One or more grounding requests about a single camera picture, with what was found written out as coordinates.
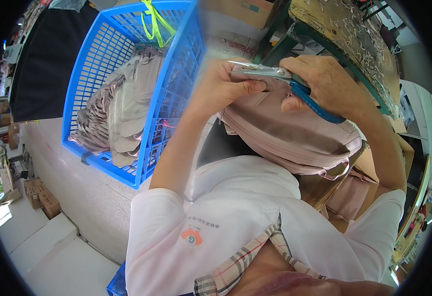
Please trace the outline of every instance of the air conditioner unit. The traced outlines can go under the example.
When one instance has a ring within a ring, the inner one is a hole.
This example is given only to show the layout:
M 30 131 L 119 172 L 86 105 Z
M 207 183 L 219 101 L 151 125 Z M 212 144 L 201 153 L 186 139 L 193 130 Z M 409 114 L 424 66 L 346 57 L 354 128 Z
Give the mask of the air conditioner unit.
M 7 46 L 4 54 L 2 55 L 2 59 L 4 61 L 10 62 L 11 64 L 17 63 L 18 56 L 22 51 L 23 44 L 15 44 L 11 46 Z

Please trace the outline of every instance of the blue scissor handle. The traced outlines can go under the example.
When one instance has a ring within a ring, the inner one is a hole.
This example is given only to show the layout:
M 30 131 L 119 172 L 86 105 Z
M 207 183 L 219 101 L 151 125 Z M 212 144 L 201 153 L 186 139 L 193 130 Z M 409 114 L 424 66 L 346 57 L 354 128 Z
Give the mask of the blue scissor handle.
M 335 124 L 340 124 L 346 120 L 346 118 L 344 117 L 332 115 L 321 109 L 320 105 L 315 103 L 314 100 L 309 97 L 309 94 L 311 93 L 310 88 L 302 85 L 300 82 L 293 79 L 290 81 L 290 86 L 292 87 L 292 93 L 301 98 L 302 101 L 308 105 L 308 107 L 310 107 L 316 114 L 318 114 L 318 116 L 320 116 L 324 120 Z

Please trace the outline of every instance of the scissors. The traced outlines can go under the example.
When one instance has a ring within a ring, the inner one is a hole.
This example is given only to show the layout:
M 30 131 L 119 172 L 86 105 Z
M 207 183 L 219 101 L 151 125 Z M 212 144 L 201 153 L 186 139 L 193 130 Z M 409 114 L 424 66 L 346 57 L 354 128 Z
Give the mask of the scissors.
M 267 67 L 264 65 L 256 65 L 250 62 L 236 62 L 236 61 L 229 61 L 238 65 L 241 65 L 241 70 L 232 71 L 232 73 L 240 73 L 240 74 L 248 74 L 248 75 L 259 75 L 259 76 L 267 76 L 276 78 L 282 81 L 285 81 L 288 83 L 292 89 L 292 93 L 301 100 L 307 104 L 308 107 L 310 107 L 318 116 L 323 118 L 326 121 L 340 124 L 346 120 L 344 117 L 335 116 L 331 113 L 326 112 L 324 109 L 320 107 L 315 101 L 310 98 L 309 94 L 311 93 L 311 89 L 298 75 L 293 74 L 289 70 L 285 68 L 276 68 L 276 67 Z

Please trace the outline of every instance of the left hand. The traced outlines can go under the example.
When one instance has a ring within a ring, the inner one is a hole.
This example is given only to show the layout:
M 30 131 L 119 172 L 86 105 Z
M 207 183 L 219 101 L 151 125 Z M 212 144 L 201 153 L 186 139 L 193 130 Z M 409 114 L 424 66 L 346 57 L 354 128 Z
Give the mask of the left hand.
M 229 61 L 248 62 L 243 58 L 211 61 L 198 89 L 190 98 L 188 112 L 209 118 L 235 99 L 265 90 L 266 85 L 262 81 L 231 82 L 229 73 L 236 64 Z

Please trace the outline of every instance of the pink bag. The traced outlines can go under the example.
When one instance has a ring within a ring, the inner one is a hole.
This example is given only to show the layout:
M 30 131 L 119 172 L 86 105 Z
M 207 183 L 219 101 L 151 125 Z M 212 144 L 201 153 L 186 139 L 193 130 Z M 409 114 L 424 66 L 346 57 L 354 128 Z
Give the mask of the pink bag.
M 328 199 L 326 208 L 347 222 L 354 220 L 369 192 L 369 182 L 378 184 L 352 169 Z
M 282 101 L 291 95 L 287 83 L 262 76 L 231 74 L 232 81 L 249 79 L 265 81 L 268 92 L 237 98 L 220 112 L 229 130 L 234 130 L 260 156 L 293 174 L 318 174 L 335 180 L 348 172 L 348 157 L 362 146 L 359 132 L 349 122 L 333 124 L 311 110 L 282 113 Z M 326 174 L 326 170 L 340 163 L 345 166 L 342 174 Z

